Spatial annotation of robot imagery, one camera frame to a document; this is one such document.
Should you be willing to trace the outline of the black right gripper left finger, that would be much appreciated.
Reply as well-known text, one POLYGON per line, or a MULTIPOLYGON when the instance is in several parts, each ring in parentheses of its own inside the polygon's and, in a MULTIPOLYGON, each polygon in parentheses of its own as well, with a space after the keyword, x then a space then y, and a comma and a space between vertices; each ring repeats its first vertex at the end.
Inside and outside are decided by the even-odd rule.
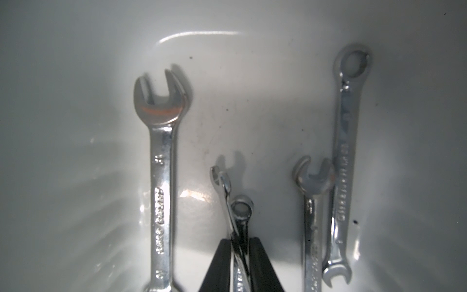
POLYGON ((231 276, 231 241, 222 239, 204 277, 199 292, 229 292, 231 276))

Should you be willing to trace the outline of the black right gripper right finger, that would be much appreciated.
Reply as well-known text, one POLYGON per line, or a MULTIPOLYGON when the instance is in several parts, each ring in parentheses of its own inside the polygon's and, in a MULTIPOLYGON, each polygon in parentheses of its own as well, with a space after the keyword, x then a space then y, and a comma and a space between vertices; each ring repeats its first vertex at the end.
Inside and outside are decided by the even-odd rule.
POLYGON ((265 248, 258 237, 249 239, 251 282, 254 292, 284 292, 265 248))

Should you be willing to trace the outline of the small thin silver wrench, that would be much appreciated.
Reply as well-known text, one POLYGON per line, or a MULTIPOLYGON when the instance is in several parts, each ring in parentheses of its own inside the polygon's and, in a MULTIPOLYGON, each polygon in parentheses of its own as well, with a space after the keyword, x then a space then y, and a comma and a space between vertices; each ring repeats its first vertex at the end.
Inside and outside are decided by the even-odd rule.
POLYGON ((232 196, 231 179, 217 165, 210 168, 211 183, 219 195, 226 217, 227 232, 233 252, 233 271, 236 274, 233 288, 236 292, 252 292, 251 269, 249 267, 248 222, 254 205, 249 197, 232 196))

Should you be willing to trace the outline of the silver combination wrench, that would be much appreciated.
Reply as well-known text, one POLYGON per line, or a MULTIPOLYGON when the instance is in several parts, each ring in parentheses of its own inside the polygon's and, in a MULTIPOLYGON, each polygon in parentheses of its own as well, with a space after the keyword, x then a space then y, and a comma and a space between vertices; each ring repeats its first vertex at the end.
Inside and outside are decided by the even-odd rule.
POLYGON ((176 74, 165 70, 169 96, 156 97, 149 76, 137 78, 133 100, 136 114, 150 137, 151 250, 150 292, 175 292, 173 282, 173 211, 176 196, 177 128, 188 110, 189 97, 176 74))

